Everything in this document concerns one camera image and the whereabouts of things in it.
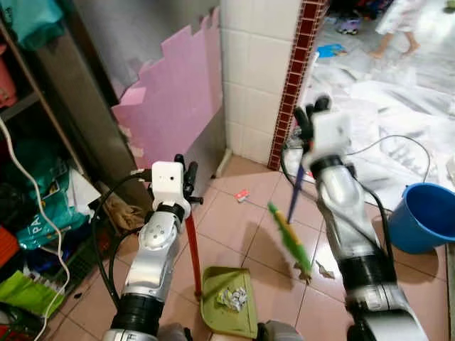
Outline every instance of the white dress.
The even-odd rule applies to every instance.
[[[426,0],[395,0],[376,28],[379,34],[413,32]]]

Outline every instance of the red broom handle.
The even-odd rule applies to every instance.
[[[202,286],[200,283],[200,263],[199,263],[199,251],[198,251],[198,239],[196,236],[196,226],[194,225],[193,213],[186,218],[186,233],[188,234],[188,245],[191,252],[191,261],[193,262],[193,273],[194,273],[194,294],[197,299],[202,294]]]

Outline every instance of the child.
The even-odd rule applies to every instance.
[[[406,35],[409,41],[409,49],[405,55],[410,55],[416,51],[420,44],[415,40],[414,30],[419,18],[420,9],[426,0],[395,0],[385,13],[381,22],[379,22],[376,31],[379,34],[385,34],[382,38],[379,48],[370,52],[374,58],[381,59],[387,49],[393,35],[401,31]]]

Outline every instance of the dustpan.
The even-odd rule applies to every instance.
[[[234,291],[240,287],[243,287],[248,294],[248,301],[240,312],[217,302],[220,291],[225,289]],[[200,314],[213,332],[256,338],[256,306],[248,269],[221,266],[207,268],[203,274]]]

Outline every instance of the child's leg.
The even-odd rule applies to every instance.
[[[374,58],[381,59],[392,38],[393,34],[387,33],[384,38],[382,38],[379,48],[376,51],[370,52],[370,55]]]
[[[405,55],[410,55],[420,47],[420,44],[415,40],[413,32],[405,32],[405,36],[409,41],[409,50],[405,52]]]

